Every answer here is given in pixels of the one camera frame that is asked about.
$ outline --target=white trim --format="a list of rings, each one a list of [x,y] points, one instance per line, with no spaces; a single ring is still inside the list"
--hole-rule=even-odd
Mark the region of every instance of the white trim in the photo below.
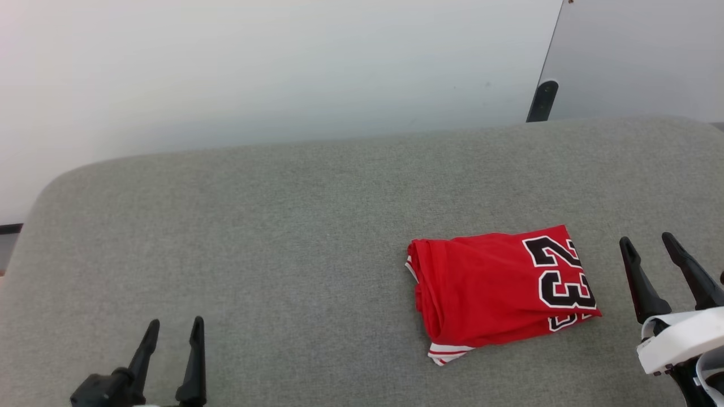
[[[433,362],[435,362],[435,364],[437,366],[445,366],[445,364],[448,364],[451,361],[454,361],[455,359],[461,357],[462,355],[464,355],[464,353],[457,355],[457,356],[445,356],[444,358],[440,358],[438,356],[435,356],[435,357],[430,356],[430,358],[432,359]]]
[[[449,358],[449,359],[457,359],[457,358],[461,357],[462,355],[464,355],[464,354],[466,354],[466,353],[467,353],[467,352],[460,352],[460,353],[452,353],[452,354],[450,354],[450,355],[437,355],[436,353],[428,353],[428,354],[427,354],[427,357],[433,358],[433,359],[436,359],[436,358],[438,358],[438,359],[447,359],[447,358]]]
[[[430,344],[430,350],[433,352],[467,352],[472,351],[475,348],[470,346],[455,346],[455,345],[438,345],[436,343]]]
[[[415,282],[417,282],[419,284],[420,280],[417,280],[417,274],[415,274],[415,270],[412,269],[412,266],[409,263],[405,263],[405,267],[407,267],[407,269],[410,270],[412,277],[415,277]]]
[[[568,252],[573,256],[574,259],[579,260],[578,258],[578,251],[574,248],[573,241],[571,239],[566,239],[565,242],[568,244]]]

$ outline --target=gray upholstered cushion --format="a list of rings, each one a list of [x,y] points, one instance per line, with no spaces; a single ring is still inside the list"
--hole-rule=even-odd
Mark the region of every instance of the gray upholstered cushion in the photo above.
[[[193,317],[210,406],[679,406],[643,373],[618,239],[694,302],[673,232],[724,265],[724,137],[687,119],[593,119],[120,159],[43,192],[0,288],[4,406],[62,406],[127,364],[160,318],[146,384],[170,404]],[[413,238],[566,224],[604,318],[445,367],[403,267]]]

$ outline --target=folded red jersey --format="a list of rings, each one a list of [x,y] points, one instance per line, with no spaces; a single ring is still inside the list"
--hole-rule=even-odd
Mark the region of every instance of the folded red jersey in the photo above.
[[[407,268],[442,366],[473,348],[557,332],[601,316],[565,226],[413,240]]]

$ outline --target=white wall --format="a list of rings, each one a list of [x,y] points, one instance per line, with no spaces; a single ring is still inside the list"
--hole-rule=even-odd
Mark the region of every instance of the white wall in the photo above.
[[[525,121],[560,0],[3,0],[0,225],[131,154]]]

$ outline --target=red jersey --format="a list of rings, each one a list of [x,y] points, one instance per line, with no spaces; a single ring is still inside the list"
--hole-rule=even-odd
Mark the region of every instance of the red jersey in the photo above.
[[[473,348],[550,334],[601,316],[565,226],[413,240],[417,310],[443,365]]]

